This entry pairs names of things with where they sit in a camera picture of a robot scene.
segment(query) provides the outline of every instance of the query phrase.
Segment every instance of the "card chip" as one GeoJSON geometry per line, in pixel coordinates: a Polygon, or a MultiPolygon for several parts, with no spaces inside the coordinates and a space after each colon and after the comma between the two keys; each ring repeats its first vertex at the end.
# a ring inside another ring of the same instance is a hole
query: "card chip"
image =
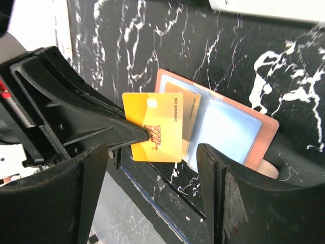
{"type": "Polygon", "coordinates": [[[148,98],[147,104],[148,104],[148,108],[157,108],[157,99],[156,98],[148,98]]]}

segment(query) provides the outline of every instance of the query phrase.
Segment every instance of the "yellow card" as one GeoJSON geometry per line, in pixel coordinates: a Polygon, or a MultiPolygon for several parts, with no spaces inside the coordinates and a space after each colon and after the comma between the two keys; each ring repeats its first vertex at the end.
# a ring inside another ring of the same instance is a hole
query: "yellow card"
{"type": "Polygon", "coordinates": [[[182,93],[184,97],[183,106],[183,145],[182,154],[186,155],[189,140],[191,138],[195,118],[198,113],[199,103],[201,95],[193,93],[189,90],[183,89],[173,83],[166,82],[165,86],[166,93],[182,93]]]}
{"type": "Polygon", "coordinates": [[[126,119],[146,128],[149,141],[131,145],[133,160],[182,161],[183,94],[124,93],[126,119]]]}

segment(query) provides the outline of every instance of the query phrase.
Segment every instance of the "white surface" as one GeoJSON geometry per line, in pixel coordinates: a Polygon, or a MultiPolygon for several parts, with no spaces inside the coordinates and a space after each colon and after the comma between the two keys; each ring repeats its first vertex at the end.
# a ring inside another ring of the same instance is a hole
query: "white surface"
{"type": "Polygon", "coordinates": [[[314,23],[325,22],[324,0],[209,0],[209,2],[213,10],[314,23]]]}
{"type": "Polygon", "coordinates": [[[55,46],[52,0],[15,0],[8,32],[27,51],[55,46]]]}
{"type": "Polygon", "coordinates": [[[67,0],[53,0],[57,45],[62,55],[72,58],[72,44],[67,0]]]}
{"type": "Polygon", "coordinates": [[[26,155],[21,144],[3,146],[0,145],[0,179],[6,178],[14,174],[20,174],[21,177],[26,177],[34,174],[36,168],[22,166],[26,160],[26,155]]]}

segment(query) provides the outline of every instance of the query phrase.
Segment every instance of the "black plastic bracket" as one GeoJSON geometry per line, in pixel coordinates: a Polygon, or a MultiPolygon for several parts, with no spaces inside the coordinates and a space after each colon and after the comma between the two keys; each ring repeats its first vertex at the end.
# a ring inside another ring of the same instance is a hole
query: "black plastic bracket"
{"type": "Polygon", "coordinates": [[[24,145],[26,166],[68,160],[100,143],[115,150],[149,139],[120,107],[85,83],[56,47],[2,64],[0,79],[17,106],[2,98],[1,117],[24,145]]]}
{"type": "Polygon", "coordinates": [[[108,160],[99,145],[0,188],[0,239],[86,244],[108,160]]]}
{"type": "Polygon", "coordinates": [[[122,160],[122,148],[118,148],[108,152],[108,163],[114,164],[116,169],[119,169],[122,160]]]}
{"type": "Polygon", "coordinates": [[[324,243],[325,182],[274,180],[207,144],[199,145],[197,162],[211,244],[324,243]]]}

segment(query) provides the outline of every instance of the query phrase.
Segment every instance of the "beige card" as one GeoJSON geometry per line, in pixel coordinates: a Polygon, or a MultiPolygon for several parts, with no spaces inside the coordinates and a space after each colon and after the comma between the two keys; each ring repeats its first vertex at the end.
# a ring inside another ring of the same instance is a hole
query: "beige card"
{"type": "Polygon", "coordinates": [[[184,97],[183,102],[183,144],[182,154],[186,155],[189,140],[191,138],[195,118],[198,113],[199,103],[201,100],[200,94],[195,94],[191,91],[183,89],[175,84],[166,83],[166,93],[182,93],[184,97]]]}

